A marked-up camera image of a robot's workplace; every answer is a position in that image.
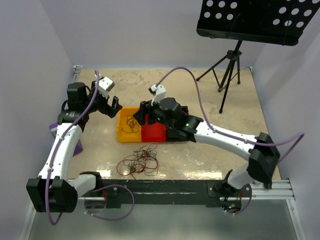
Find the black plastic bin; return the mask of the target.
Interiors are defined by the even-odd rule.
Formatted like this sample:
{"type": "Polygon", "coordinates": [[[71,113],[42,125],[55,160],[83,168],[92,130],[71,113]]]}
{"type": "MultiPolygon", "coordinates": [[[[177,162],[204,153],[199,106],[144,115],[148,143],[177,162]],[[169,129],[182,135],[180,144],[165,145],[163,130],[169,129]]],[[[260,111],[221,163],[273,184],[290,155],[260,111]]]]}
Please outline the black plastic bin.
{"type": "Polygon", "coordinates": [[[196,142],[195,134],[199,121],[179,103],[174,103],[165,109],[162,124],[167,128],[169,141],[196,142]]]}

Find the yellow plastic bin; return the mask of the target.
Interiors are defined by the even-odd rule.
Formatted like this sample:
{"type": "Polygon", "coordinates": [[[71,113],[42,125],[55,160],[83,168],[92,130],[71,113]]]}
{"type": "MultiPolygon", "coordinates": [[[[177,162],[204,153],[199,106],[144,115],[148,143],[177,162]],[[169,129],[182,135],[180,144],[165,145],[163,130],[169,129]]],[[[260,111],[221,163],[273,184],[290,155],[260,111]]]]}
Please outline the yellow plastic bin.
{"type": "Polygon", "coordinates": [[[137,106],[123,107],[118,113],[117,119],[117,141],[119,143],[141,143],[141,126],[133,118],[138,111],[137,106]]]}

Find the red plastic bin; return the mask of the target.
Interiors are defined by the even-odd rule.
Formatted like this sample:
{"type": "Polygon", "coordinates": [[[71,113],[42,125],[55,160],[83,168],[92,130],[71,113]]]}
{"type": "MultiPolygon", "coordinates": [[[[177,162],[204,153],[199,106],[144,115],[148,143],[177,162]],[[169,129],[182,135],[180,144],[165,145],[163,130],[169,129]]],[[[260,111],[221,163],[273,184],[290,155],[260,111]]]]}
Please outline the red plastic bin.
{"type": "Polygon", "coordinates": [[[141,141],[144,143],[164,143],[166,142],[167,129],[163,124],[145,124],[141,127],[141,141]]]}

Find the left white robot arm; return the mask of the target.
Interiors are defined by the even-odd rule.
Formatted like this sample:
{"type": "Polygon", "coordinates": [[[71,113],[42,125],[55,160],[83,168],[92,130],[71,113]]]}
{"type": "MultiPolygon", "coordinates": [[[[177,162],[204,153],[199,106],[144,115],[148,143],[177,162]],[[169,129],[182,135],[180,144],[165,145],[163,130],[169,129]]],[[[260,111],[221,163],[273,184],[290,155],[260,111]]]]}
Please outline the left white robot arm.
{"type": "Polygon", "coordinates": [[[118,97],[108,104],[115,83],[108,77],[92,81],[91,86],[74,82],[67,87],[67,100],[57,117],[56,137],[48,159],[36,178],[30,178],[26,190],[37,212],[71,213],[78,199],[90,193],[99,196],[104,190],[101,175],[85,171],[69,180],[68,172],[76,146],[80,141],[89,115],[100,112],[114,118],[122,109],[118,97]]]}

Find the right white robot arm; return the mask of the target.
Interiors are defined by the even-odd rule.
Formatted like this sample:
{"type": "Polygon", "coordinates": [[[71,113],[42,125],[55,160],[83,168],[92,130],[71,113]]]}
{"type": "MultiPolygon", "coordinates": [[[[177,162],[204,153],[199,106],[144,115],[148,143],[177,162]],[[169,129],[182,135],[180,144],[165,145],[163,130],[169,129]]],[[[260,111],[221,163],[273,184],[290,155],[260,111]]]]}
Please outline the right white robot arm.
{"type": "Polygon", "coordinates": [[[133,118],[141,126],[160,123],[183,141],[212,145],[247,161],[227,173],[220,187],[227,196],[235,196],[253,181],[271,189],[280,153],[268,134],[247,135],[217,127],[190,115],[173,97],[166,97],[158,103],[142,101],[133,118]]]}

